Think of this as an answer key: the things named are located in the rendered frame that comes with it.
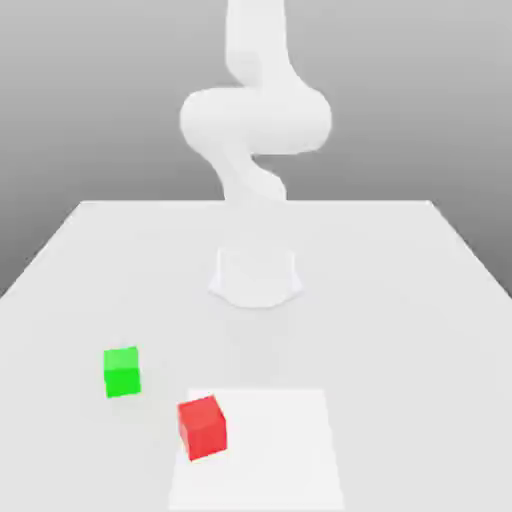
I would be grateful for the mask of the small green cube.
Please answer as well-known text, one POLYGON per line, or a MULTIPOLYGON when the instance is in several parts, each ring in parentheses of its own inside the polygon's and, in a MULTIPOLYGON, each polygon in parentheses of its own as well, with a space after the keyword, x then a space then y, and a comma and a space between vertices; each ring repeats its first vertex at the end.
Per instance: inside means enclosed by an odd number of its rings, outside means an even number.
POLYGON ((139 351, 136 346, 104 351, 104 383, 108 398, 141 392, 139 351))

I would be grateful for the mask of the small red cube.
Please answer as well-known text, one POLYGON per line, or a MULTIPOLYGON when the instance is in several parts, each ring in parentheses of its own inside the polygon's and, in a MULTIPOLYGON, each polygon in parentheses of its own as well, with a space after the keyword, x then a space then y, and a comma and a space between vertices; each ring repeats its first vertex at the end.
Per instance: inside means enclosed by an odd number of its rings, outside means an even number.
POLYGON ((190 461, 227 449, 227 424, 214 395, 177 405, 178 430, 190 461))

